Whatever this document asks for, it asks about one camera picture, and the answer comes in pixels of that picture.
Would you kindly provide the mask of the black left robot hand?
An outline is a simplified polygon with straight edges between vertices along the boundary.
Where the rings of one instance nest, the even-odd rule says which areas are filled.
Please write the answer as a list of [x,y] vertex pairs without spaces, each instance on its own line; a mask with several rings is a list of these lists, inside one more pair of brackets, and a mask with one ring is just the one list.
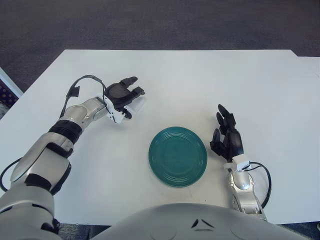
[[139,86],[129,90],[129,86],[133,85],[137,80],[136,76],[128,77],[108,86],[104,91],[104,95],[112,102],[114,109],[123,113],[124,117],[129,120],[132,118],[132,114],[125,109],[125,106],[145,94],[145,91]]

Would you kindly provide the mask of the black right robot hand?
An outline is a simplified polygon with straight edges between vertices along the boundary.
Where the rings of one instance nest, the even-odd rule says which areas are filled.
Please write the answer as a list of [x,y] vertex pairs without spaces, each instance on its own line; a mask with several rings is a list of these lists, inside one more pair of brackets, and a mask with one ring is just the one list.
[[234,115],[221,104],[218,104],[216,119],[219,128],[213,131],[212,140],[209,142],[210,148],[218,156],[231,163],[233,157],[244,153],[241,135],[236,129]]

